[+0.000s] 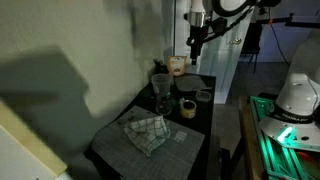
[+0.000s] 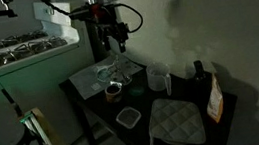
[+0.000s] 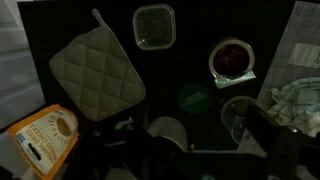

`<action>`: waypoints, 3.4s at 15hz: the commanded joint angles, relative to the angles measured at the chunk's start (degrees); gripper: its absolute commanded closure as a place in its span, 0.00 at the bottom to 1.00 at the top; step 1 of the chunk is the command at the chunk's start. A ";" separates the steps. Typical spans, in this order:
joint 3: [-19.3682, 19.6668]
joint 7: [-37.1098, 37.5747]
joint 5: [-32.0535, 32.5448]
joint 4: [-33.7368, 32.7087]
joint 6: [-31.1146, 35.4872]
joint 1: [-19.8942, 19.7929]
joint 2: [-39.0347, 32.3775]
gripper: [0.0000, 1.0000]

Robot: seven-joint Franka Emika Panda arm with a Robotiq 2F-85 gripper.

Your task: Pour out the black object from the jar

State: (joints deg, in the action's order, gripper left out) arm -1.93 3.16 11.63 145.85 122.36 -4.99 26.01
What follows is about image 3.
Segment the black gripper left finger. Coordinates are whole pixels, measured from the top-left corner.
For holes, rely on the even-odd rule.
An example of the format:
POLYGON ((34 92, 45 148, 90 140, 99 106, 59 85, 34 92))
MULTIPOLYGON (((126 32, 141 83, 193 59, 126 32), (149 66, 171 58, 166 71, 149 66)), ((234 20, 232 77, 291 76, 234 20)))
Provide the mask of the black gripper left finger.
POLYGON ((128 170, 138 180, 187 180, 179 162, 181 149, 141 129, 91 131, 80 146, 94 180, 104 180, 112 168, 128 170))

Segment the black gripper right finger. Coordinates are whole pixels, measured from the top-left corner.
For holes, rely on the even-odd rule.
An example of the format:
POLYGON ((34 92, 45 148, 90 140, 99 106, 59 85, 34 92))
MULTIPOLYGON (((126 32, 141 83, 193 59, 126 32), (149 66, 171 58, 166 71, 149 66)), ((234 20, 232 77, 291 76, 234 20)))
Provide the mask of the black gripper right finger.
POLYGON ((249 105, 246 129, 267 153, 263 180, 297 180, 297 166, 320 177, 320 138, 303 134, 293 126, 281 126, 258 105, 249 105))

